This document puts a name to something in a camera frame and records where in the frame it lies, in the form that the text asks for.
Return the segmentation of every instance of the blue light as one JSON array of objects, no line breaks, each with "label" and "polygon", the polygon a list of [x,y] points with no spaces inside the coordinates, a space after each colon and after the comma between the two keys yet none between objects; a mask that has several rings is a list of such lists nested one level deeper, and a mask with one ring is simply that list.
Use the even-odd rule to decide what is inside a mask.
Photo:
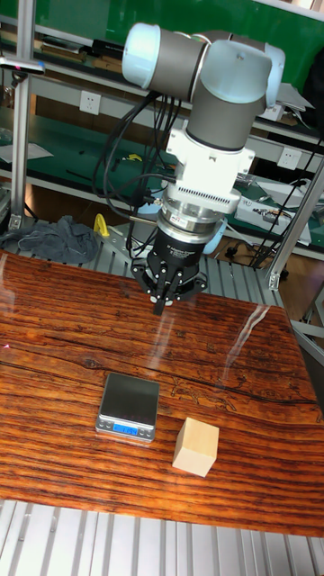
[{"label": "blue light", "polygon": [[114,424],[112,430],[114,432],[121,432],[122,434],[129,434],[132,436],[136,436],[138,430],[131,426],[123,426],[122,424]]}]

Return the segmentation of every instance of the white label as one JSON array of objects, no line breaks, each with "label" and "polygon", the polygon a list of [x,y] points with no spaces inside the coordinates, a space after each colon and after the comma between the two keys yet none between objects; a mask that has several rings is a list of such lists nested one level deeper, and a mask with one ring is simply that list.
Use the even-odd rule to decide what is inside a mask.
[{"label": "white label", "polygon": [[170,220],[171,220],[171,222],[173,222],[174,224],[177,224],[178,226],[185,227],[185,225],[186,225],[185,218],[179,218],[179,216],[174,216],[174,214],[171,215]]}]

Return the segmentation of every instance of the gray cloth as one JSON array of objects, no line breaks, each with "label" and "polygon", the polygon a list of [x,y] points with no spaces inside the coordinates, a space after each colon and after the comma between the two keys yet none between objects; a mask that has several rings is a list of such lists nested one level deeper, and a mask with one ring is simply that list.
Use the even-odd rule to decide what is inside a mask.
[{"label": "gray cloth", "polygon": [[98,250],[94,231],[85,224],[74,222],[72,216],[63,216],[57,224],[36,222],[32,228],[6,232],[0,236],[0,248],[14,241],[21,250],[30,250],[35,256],[66,264],[89,262]]}]

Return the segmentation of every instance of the aluminum frame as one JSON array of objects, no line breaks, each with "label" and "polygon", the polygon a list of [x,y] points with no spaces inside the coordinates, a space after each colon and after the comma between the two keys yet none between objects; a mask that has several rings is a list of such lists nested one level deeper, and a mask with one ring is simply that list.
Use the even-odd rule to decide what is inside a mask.
[{"label": "aluminum frame", "polygon": [[318,203],[323,189],[324,158],[321,160],[319,168],[310,183],[310,187],[301,201],[301,205],[296,212],[288,233],[284,237],[283,242],[274,257],[274,261],[266,272],[265,276],[269,282],[270,290],[278,290],[280,273],[283,271],[288,257],[293,252],[293,248],[296,245],[298,238],[302,234],[304,227],[310,219],[311,213]]},{"label": "aluminum frame", "polygon": [[[19,0],[17,58],[32,60],[36,0]],[[15,88],[13,116],[12,214],[9,229],[20,228],[26,187],[28,127],[32,79],[27,75]]]}]

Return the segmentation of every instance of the yellow object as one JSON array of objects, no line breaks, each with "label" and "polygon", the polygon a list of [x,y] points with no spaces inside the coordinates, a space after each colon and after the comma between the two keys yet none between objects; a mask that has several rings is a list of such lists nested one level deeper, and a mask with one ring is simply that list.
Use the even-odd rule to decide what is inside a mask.
[{"label": "yellow object", "polygon": [[139,160],[139,162],[142,162],[142,159],[138,154],[129,154],[126,160]]},{"label": "yellow object", "polygon": [[104,238],[108,238],[109,232],[107,230],[107,225],[105,223],[105,219],[104,219],[104,216],[102,214],[97,214],[95,216],[94,232],[98,232],[98,231],[100,232],[100,234]]}]

